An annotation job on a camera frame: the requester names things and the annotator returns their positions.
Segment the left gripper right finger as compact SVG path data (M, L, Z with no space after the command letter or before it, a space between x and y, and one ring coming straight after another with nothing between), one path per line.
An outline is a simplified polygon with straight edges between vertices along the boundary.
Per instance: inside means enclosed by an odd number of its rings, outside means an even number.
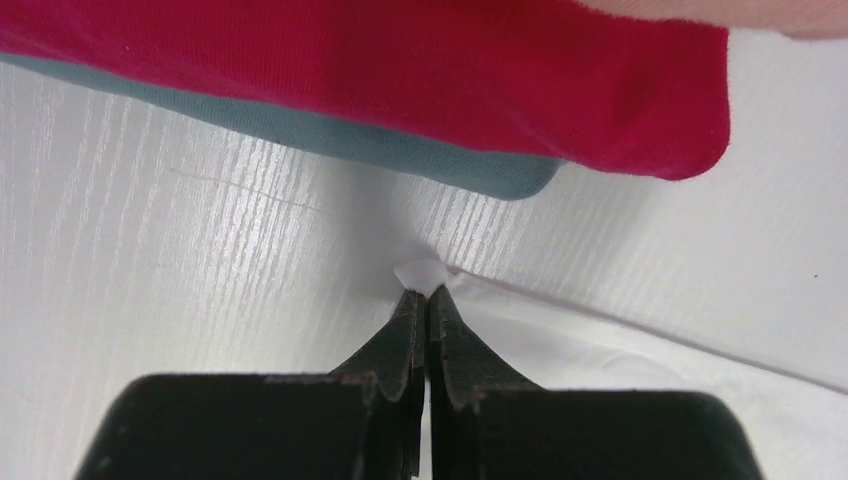
M437 479L758 479L747 436L693 391L547 390L429 300L432 474Z

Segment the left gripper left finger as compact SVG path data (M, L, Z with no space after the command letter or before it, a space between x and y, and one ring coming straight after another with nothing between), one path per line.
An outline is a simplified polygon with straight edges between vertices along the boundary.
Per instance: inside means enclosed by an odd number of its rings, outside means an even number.
M80 479L409 479L420 470L426 299L327 373L156 374L114 400Z

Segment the white t-shirt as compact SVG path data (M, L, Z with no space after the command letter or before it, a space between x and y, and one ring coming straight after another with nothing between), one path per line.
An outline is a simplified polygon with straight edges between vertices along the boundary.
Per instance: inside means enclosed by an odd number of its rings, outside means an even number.
M396 267L434 298L449 290L466 324L516 370L550 389L692 390L732 410L768 479L847 476L847 392L504 288L439 260Z

